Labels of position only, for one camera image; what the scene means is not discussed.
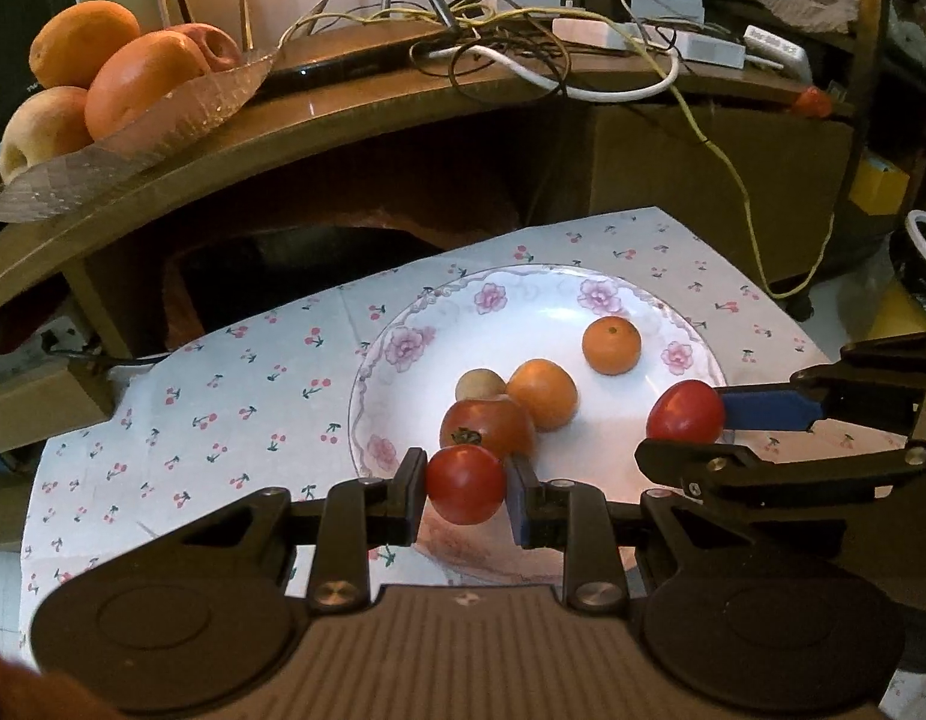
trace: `tile floor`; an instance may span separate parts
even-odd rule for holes
[[[0,552],[0,652],[6,658],[18,653],[20,581],[19,553]]]

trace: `plate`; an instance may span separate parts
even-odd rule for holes
[[[586,327],[627,317],[642,336],[637,366],[596,373],[583,357]],[[389,478],[412,446],[432,456],[456,381],[475,367],[504,379],[527,360],[561,365],[576,382],[578,413],[540,434],[538,477],[596,485],[609,500],[636,503],[651,483],[633,453],[658,396],[677,382],[726,384],[719,363],[672,307],[616,276],[559,265],[519,265],[469,274],[423,293],[368,348],[349,400],[349,446],[361,476]],[[505,506],[481,525],[451,525],[427,504],[416,547],[486,581],[557,581],[562,555],[513,543]]]

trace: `cherry tomato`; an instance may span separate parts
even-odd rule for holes
[[[514,452],[533,457],[536,429],[528,410],[506,395],[454,403],[440,425],[440,446],[476,443],[502,460]]]
[[[661,394],[646,420],[646,437],[712,443],[725,423],[726,409],[719,393],[706,382],[690,379]]]
[[[478,525],[496,514],[506,497],[506,471],[482,446],[449,446],[429,459],[426,493],[447,522]]]

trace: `cherry print tablecloth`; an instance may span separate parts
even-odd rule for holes
[[[520,230],[327,290],[211,333],[130,381],[116,415],[50,440],[23,539],[20,649],[38,603],[95,565],[257,488],[321,497],[354,476],[349,394],[388,319],[447,281],[494,266],[577,265],[670,303],[706,339],[730,384],[783,381],[824,362],[799,325],[690,230],[656,208]],[[858,454],[899,437],[836,422],[812,434],[739,433],[765,459]],[[311,549],[288,591],[302,594]],[[465,577],[412,548],[370,557],[380,583]],[[926,678],[898,675],[887,709],[926,718]]]

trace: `small orange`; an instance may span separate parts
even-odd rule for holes
[[[537,430],[555,430],[570,422],[579,394],[570,375],[555,362],[530,360],[517,367],[506,394],[528,410]]]
[[[597,373],[615,376],[632,370],[639,362],[642,340],[639,330],[622,317],[603,317],[586,328],[583,356]]]

